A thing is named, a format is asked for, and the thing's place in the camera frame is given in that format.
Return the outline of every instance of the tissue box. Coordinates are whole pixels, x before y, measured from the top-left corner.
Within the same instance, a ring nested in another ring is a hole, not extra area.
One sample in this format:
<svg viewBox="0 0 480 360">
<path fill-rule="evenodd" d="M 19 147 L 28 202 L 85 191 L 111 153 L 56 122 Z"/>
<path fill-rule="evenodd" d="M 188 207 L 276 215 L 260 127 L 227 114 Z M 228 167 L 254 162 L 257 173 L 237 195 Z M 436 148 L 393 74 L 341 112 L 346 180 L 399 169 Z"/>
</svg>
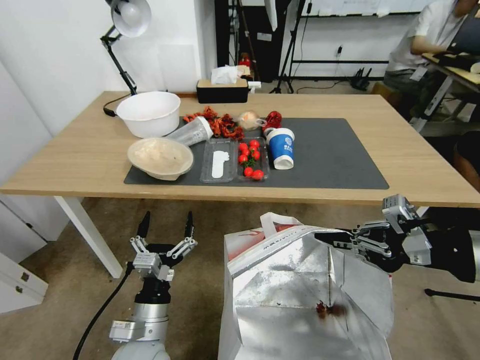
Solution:
<svg viewBox="0 0 480 360">
<path fill-rule="evenodd" d="M 234 84 L 212 84 L 202 79 L 196 84 L 196 95 L 200 104 L 246 103 L 249 84 L 242 78 Z"/>
</svg>

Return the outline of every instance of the white bowl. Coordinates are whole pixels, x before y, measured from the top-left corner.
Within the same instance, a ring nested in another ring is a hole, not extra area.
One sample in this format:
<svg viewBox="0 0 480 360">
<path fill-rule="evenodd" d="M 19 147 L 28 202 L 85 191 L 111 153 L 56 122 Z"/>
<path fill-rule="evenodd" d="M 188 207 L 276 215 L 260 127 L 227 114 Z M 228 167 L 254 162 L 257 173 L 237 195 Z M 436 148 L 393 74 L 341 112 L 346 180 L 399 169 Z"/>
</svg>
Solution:
<svg viewBox="0 0 480 360">
<path fill-rule="evenodd" d="M 180 98 L 171 92 L 143 92 L 123 100 L 116 114 L 136 137 L 159 138 L 178 128 Z"/>
<path fill-rule="evenodd" d="M 194 154 L 189 147 L 164 137 L 134 142 L 127 156 L 134 167 L 153 178 L 167 181 L 177 180 L 194 165 Z"/>
</svg>

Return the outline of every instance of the desk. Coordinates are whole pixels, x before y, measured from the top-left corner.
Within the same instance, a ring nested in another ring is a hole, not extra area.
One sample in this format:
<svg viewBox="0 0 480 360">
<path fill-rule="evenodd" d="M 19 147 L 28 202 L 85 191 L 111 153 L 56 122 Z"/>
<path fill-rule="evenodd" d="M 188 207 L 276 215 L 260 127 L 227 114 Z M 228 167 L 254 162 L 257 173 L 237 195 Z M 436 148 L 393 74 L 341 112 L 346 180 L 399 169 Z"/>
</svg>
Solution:
<svg viewBox="0 0 480 360">
<path fill-rule="evenodd" d="M 381 206 L 403 194 L 418 206 L 478 207 L 480 194 L 379 95 L 250 94 L 247 103 L 214 104 L 218 113 L 277 110 L 286 118 L 345 118 L 390 185 L 388 190 L 126 185 L 128 147 L 137 140 L 102 106 L 121 93 L 104 92 L 27 162 L 5 194 L 54 196 L 112 276 L 122 268 L 76 197 L 341 203 Z M 201 111 L 194 98 L 180 114 Z"/>
<path fill-rule="evenodd" d="M 410 121 L 410 124 L 418 132 L 422 131 L 428 121 L 427 119 L 433 115 L 454 81 L 466 86 L 473 92 L 480 93 L 480 74 L 474 74 L 456 67 L 441 66 L 439 65 L 440 60 L 431 53 L 424 53 L 422 57 L 428 61 L 432 68 L 447 75 L 447 78 L 428 104 L 423 116 L 421 118 L 413 118 Z"/>
<path fill-rule="evenodd" d="M 474 92 L 480 93 L 480 74 L 474 74 L 470 71 L 466 71 L 456 67 L 441 66 L 440 60 L 434 57 L 431 53 L 425 53 L 422 56 L 425 60 L 428 60 L 431 67 L 438 70 L 445 75 L 454 78 L 455 81 L 465 85 L 467 88 Z"/>
</svg>

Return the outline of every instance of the clear plastic tray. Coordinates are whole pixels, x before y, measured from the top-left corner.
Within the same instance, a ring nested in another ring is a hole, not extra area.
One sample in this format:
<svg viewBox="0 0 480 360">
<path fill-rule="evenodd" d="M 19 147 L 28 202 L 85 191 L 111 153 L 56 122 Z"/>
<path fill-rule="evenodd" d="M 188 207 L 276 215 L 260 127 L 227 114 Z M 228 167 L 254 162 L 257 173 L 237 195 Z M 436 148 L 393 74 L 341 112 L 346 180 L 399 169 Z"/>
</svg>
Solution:
<svg viewBox="0 0 480 360">
<path fill-rule="evenodd" d="M 241 141 L 235 142 L 235 149 L 238 154 L 239 151 L 239 144 L 246 143 L 247 145 L 250 143 L 251 140 L 257 140 L 260 144 L 258 147 L 258 151 L 260 152 L 260 159 L 256 162 L 254 166 L 252 166 L 253 170 L 262 170 L 263 171 L 263 180 L 268 179 L 270 175 L 270 163 L 269 163 L 269 152 L 267 150 L 267 143 L 263 137 L 245 137 Z M 244 175 L 244 167 L 242 164 L 236 161 L 236 178 L 240 181 L 246 182 L 257 182 L 258 180 L 253 180 L 251 177 L 246 177 Z"/>
<path fill-rule="evenodd" d="M 214 152 L 223 151 L 228 153 L 230 159 L 223 163 L 223 176 L 214 178 L 212 176 L 212 167 L 214 162 Z M 202 183 L 229 183 L 235 178 L 238 162 L 238 144 L 230 139 L 209 139 L 205 143 L 203 152 L 203 164 L 201 167 L 200 181 Z"/>
</svg>

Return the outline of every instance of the person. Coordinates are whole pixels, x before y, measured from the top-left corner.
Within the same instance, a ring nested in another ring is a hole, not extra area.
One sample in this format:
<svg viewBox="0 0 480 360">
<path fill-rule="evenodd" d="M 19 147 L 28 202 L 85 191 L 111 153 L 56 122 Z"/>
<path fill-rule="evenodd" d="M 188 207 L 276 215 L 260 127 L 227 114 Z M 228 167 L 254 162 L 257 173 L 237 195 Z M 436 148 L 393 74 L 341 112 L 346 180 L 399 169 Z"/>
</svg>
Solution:
<svg viewBox="0 0 480 360">
<path fill-rule="evenodd" d="M 453 151 L 453 166 L 480 193 L 480 131 L 462 135 Z"/>
<path fill-rule="evenodd" d="M 412 117 L 420 117 L 445 80 L 427 71 L 423 53 L 446 52 L 478 0 L 438 0 L 427 5 L 390 54 L 383 82 L 414 99 Z"/>
</svg>

